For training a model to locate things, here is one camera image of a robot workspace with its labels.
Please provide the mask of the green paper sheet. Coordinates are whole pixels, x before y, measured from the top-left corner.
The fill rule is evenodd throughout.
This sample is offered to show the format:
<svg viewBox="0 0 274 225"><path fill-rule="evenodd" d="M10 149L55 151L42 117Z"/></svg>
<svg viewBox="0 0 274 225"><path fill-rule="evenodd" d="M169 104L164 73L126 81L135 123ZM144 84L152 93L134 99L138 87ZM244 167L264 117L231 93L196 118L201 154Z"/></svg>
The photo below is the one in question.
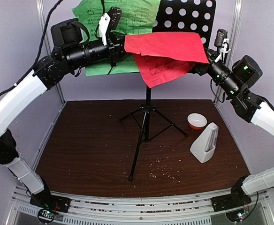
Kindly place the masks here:
<svg viewBox="0 0 274 225"><path fill-rule="evenodd" d="M160 6L159 0L105 0L105 11L111 7L122 10L116 32L125 35L147 34L152 32L153 25ZM100 0L83 0L72 9L74 16L90 32L90 40L96 40L95 29L102 16L103 9ZM107 60L100 61L85 69L86 76L125 74L138 72L132 54L126 54L115 67L111 67Z"/></svg>

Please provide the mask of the red paper sheet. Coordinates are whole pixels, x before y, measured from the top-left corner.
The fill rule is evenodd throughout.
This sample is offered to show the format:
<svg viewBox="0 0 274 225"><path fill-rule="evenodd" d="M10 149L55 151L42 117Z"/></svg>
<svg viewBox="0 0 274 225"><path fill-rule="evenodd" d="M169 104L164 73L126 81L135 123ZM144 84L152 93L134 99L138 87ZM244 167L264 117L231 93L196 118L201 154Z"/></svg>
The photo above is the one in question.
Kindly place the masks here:
<svg viewBox="0 0 274 225"><path fill-rule="evenodd" d="M194 32L127 35L124 49L133 54L149 88L186 75L196 63L209 64L202 39Z"/></svg>

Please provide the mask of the black perforated music stand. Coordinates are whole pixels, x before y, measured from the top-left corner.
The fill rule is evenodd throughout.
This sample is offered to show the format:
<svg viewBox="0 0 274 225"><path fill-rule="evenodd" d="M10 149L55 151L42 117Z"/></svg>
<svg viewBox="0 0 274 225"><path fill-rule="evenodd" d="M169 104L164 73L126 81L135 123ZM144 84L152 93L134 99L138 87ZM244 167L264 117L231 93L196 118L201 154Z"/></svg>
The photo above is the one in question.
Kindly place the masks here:
<svg viewBox="0 0 274 225"><path fill-rule="evenodd" d="M216 1L214 0L211 1L211 3L209 3L207 0L162 0L156 17L157 25L153 27L153 31L193 31L200 35L203 40L204 47L207 48L211 38L215 10ZM177 129L185 137L188 136L185 131L180 129L173 121L171 121L155 106L152 105L151 97L152 89L146 87L145 103L140 105L138 109L119 119L120 122L130 116L135 119L135 113L143 113L142 123L138 125L140 127L140 133L128 181L133 181L137 159L142 143L151 141L171 127ZM168 126L166 128L152 137L149 136L151 113L157 113L161 118L168 122Z"/></svg>

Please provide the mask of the grey metronome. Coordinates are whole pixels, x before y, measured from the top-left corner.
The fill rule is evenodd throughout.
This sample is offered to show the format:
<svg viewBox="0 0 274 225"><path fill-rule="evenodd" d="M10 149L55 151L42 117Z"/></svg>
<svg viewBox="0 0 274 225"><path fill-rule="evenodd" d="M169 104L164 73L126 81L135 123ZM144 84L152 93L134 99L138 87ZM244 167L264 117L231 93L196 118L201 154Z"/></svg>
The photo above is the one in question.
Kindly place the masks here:
<svg viewBox="0 0 274 225"><path fill-rule="evenodd" d="M206 163L214 155L219 127L210 123L190 147L191 154L200 162Z"/></svg>

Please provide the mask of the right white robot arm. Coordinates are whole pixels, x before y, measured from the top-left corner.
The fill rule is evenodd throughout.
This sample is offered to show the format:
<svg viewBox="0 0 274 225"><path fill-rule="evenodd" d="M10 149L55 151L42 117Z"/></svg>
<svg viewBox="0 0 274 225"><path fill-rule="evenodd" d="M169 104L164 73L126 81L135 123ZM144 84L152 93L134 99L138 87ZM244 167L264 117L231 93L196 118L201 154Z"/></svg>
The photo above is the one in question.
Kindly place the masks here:
<svg viewBox="0 0 274 225"><path fill-rule="evenodd" d="M265 97L250 90L263 74L257 62L245 55L229 69L217 59L216 51L206 48L205 54L208 63L196 63L191 72L210 75L215 84L224 90L239 117L274 137L274 106ZM274 188L274 167L240 178L231 188L227 202L237 207L245 197L271 188Z"/></svg>

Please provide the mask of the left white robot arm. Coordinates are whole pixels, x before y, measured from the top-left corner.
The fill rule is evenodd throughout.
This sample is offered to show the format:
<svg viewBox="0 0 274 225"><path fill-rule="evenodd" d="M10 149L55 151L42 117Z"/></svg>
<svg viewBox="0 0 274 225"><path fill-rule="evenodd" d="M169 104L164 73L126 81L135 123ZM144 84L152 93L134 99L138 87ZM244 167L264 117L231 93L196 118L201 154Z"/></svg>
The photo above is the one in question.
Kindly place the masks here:
<svg viewBox="0 0 274 225"><path fill-rule="evenodd" d="M51 28L52 53L37 62L0 101L0 164L17 177L44 208L53 206L54 197L45 181L17 151L8 126L31 102L54 87L65 75L104 59L114 67L125 55L125 36L116 32L116 27L115 19L102 18L98 27L100 38L83 41L82 31L86 31L86 27L77 19L54 25Z"/></svg>

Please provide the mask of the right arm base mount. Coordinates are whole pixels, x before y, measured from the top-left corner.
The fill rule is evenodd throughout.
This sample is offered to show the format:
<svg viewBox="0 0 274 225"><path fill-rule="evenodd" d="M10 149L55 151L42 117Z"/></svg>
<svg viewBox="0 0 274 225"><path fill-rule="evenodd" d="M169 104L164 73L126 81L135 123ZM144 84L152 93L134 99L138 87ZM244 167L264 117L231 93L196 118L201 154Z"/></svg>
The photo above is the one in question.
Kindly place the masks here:
<svg viewBox="0 0 274 225"><path fill-rule="evenodd" d="M228 194L213 197L211 202L214 212L218 212L241 207L244 203L251 203L251 198L248 195Z"/></svg>

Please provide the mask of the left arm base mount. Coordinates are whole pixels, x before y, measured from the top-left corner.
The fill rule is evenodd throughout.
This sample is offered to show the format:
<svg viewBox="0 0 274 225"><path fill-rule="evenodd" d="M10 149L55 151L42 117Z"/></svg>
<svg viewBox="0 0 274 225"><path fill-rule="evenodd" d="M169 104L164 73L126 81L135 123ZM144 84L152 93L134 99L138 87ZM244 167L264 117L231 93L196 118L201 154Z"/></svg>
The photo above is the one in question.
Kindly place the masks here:
<svg viewBox="0 0 274 225"><path fill-rule="evenodd" d="M51 210L54 212L67 213L69 210L71 200L67 197L61 197L53 195L46 202L38 201L35 197L30 198L30 204L41 207L46 210Z"/></svg>

